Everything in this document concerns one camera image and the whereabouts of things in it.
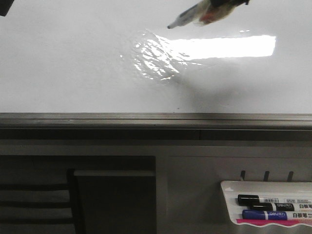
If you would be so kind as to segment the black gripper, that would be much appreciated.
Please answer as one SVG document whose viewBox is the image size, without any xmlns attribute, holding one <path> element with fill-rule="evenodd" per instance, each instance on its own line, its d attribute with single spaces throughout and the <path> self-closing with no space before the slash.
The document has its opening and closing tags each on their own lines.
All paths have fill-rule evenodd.
<svg viewBox="0 0 312 234">
<path fill-rule="evenodd" d="M 248 5 L 249 2 L 249 0 L 211 0 L 213 7 L 225 6 L 226 4 L 237 7 L 242 4 Z"/>
</svg>

